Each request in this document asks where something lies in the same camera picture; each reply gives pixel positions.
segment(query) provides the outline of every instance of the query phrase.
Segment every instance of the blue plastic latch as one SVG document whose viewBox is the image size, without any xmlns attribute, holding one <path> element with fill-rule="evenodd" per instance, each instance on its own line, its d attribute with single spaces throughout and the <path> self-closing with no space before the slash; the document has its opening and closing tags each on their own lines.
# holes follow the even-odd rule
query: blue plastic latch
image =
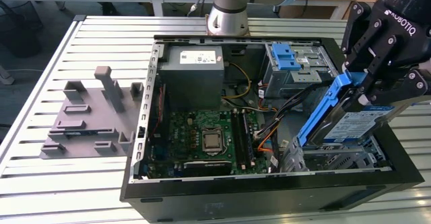
<svg viewBox="0 0 431 224">
<path fill-rule="evenodd" d="M 337 94 L 341 88 L 349 84 L 358 85 L 360 82 L 364 80 L 365 75 L 365 73 L 345 73 L 336 76 L 314 111 L 312 112 L 301 130 L 298 131 L 297 139 L 300 146 L 305 145 L 310 131 L 318 123 L 320 119 L 322 118 L 325 112 L 329 110 L 330 107 L 333 107 L 337 104 Z"/>
<path fill-rule="evenodd" d="M 294 52 L 288 44 L 272 44 L 272 55 L 277 62 L 278 70 L 300 70 L 301 65 L 296 63 Z"/>
</svg>

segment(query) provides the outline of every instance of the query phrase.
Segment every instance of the green motherboard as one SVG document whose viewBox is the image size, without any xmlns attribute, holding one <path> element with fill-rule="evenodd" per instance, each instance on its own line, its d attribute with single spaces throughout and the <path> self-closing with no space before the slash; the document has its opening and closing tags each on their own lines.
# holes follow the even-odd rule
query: green motherboard
<svg viewBox="0 0 431 224">
<path fill-rule="evenodd" d="M 169 139 L 166 161 L 153 165 L 154 178 L 173 178 L 180 173 L 181 163 L 188 161 L 228 161 L 230 175 L 260 174 L 266 172 L 264 156 L 253 156 L 253 166 L 242 168 L 236 163 L 234 137 L 230 111 L 173 112 L 169 117 Z M 246 134 L 258 130 L 253 111 L 244 114 Z"/>
</svg>

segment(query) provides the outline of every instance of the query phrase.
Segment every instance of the aluminum extrusion table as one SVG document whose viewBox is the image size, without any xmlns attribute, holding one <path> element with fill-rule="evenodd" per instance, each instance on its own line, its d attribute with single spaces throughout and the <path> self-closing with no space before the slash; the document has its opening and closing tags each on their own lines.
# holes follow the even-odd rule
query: aluminum extrusion table
<svg viewBox="0 0 431 224">
<path fill-rule="evenodd" d="M 345 22 L 249 19 L 254 36 L 333 37 Z M 121 87 L 142 81 L 154 34 L 204 35 L 204 20 L 169 17 L 86 17 L 73 21 L 33 92 L 0 145 L 0 223 L 145 223 L 118 201 L 125 157 L 38 159 L 39 147 L 60 110 L 68 80 L 101 87 L 96 66 L 112 68 Z M 431 222 L 431 105 L 409 107 L 392 122 L 393 132 L 425 182 L 389 193 L 350 211 L 209 221 L 274 223 Z"/>
</svg>

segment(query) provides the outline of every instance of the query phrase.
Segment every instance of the open computer tower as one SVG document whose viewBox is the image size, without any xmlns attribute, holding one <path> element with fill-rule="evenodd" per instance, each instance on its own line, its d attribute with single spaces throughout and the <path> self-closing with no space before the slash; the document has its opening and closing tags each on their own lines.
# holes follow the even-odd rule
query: open computer tower
<svg viewBox="0 0 431 224">
<path fill-rule="evenodd" d="M 346 210 L 422 182 L 388 125 L 294 141 L 342 61 L 329 38 L 154 37 L 120 196 L 148 222 Z"/>
</svg>

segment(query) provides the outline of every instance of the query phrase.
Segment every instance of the ram slot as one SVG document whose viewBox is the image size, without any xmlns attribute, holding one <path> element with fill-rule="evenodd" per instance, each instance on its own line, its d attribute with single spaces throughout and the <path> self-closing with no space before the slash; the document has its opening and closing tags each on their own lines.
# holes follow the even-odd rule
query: ram slot
<svg viewBox="0 0 431 224">
<path fill-rule="evenodd" d="M 230 113 L 232 135 L 234 144 L 236 164 L 240 169 L 249 168 L 253 163 L 252 141 L 248 134 L 245 115 L 241 112 Z"/>
</svg>

